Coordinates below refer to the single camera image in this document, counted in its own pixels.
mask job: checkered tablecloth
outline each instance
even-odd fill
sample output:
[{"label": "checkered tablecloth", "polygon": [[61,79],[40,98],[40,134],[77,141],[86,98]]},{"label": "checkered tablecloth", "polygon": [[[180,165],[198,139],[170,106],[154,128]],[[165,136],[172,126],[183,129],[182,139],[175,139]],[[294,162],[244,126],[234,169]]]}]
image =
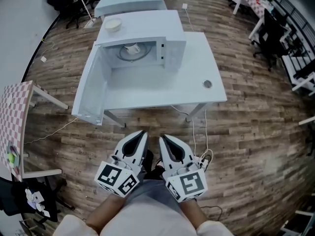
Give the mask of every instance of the checkered tablecloth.
[{"label": "checkered tablecloth", "polygon": [[[6,86],[0,100],[0,159],[10,172],[19,180],[21,177],[21,160],[23,160],[24,123],[27,117],[27,104],[31,97],[33,81]],[[10,105],[7,99],[12,95]],[[6,159],[8,142],[16,147],[20,155],[20,172],[17,174]]]},{"label": "checkered tablecloth", "polygon": [[257,17],[262,18],[265,14],[265,8],[268,11],[272,10],[272,6],[264,0],[244,0],[255,12]]}]

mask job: pink checkered table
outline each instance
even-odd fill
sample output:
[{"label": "pink checkered table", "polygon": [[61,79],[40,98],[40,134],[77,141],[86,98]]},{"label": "pink checkered table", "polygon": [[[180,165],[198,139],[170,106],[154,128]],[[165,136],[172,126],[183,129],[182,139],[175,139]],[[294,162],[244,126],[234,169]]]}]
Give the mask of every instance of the pink checkered table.
[{"label": "pink checkered table", "polygon": [[233,0],[233,2],[236,3],[233,15],[236,15],[238,8],[241,4],[243,4],[245,6],[249,6],[259,18],[258,23],[249,35],[249,39],[251,39],[252,36],[258,31],[260,26],[264,23],[265,9],[272,11],[273,5],[270,2],[264,0]]},{"label": "pink checkered table", "polygon": [[[45,97],[61,108],[68,109],[66,104],[52,97],[34,81],[22,82],[4,88],[0,100],[0,160],[19,181],[22,181],[23,178],[44,177],[62,173],[60,169],[24,172],[23,158],[28,157],[28,154],[23,153],[24,131],[29,105],[35,107],[35,104],[31,102],[33,93]],[[7,161],[9,141],[16,147],[20,156],[19,172],[13,170]]]}]

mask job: person's arm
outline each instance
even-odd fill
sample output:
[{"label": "person's arm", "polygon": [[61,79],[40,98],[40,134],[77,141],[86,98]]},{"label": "person's arm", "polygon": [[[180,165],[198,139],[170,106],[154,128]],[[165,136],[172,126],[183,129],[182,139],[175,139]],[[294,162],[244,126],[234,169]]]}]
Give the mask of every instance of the person's arm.
[{"label": "person's arm", "polygon": [[104,226],[121,210],[125,201],[126,198],[110,194],[108,198],[90,214],[85,221],[86,225],[100,234]]},{"label": "person's arm", "polygon": [[187,219],[192,223],[193,227],[197,229],[202,223],[208,220],[207,216],[200,209],[199,205],[194,199],[181,202],[180,208]]}]

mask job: wooden floor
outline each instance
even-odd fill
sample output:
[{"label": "wooden floor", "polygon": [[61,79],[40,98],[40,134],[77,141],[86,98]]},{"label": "wooden floor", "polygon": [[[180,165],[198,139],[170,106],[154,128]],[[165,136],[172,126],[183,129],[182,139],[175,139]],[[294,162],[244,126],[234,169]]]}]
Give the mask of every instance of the wooden floor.
[{"label": "wooden floor", "polygon": [[[232,15],[227,0],[165,0],[168,9],[178,9],[184,30],[190,25],[182,3],[195,31],[205,32],[218,64],[227,94],[227,102],[207,109],[209,147],[215,157],[206,172],[209,191],[201,206],[220,206],[221,221],[236,235],[274,235],[300,204],[315,179],[312,157],[305,145],[307,127],[298,121],[312,115],[309,102],[291,91],[284,69],[278,65],[267,70],[264,58],[253,58],[255,50],[248,35],[258,19],[252,15]],[[54,41],[45,52],[46,63],[40,61],[40,48],[27,80],[35,80],[53,96],[68,104],[64,111],[37,98],[29,111],[25,142],[44,137],[68,122],[80,77],[96,40],[101,21],[91,29],[83,29],[88,18],[81,19],[80,28],[59,21],[46,41]],[[179,106],[190,111],[194,106]],[[25,146],[30,153],[28,168],[63,170],[67,187],[61,192],[75,211],[63,209],[59,221],[67,214],[84,219],[106,197],[93,181],[102,160],[113,152],[126,134],[144,129],[150,135],[150,149],[158,159],[158,137],[167,133],[182,139],[193,148],[192,126],[185,116],[171,107],[114,111],[127,123],[121,129],[105,122],[94,126],[76,120],[57,134]],[[197,154],[206,146],[205,119],[195,119]],[[218,208],[204,208],[216,220]],[[51,235],[57,223],[45,223]]]}]

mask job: power outlet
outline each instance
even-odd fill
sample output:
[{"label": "power outlet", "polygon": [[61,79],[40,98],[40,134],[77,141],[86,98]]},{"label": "power outlet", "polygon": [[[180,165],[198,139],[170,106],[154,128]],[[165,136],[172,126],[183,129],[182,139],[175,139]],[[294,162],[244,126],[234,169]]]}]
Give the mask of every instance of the power outlet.
[{"label": "power outlet", "polygon": [[207,160],[207,159],[201,159],[201,158],[198,157],[198,156],[195,156],[194,159],[195,159],[195,161],[197,162],[199,168],[200,168],[200,169],[203,169],[203,171],[205,171],[206,168],[208,167],[209,160]]}]

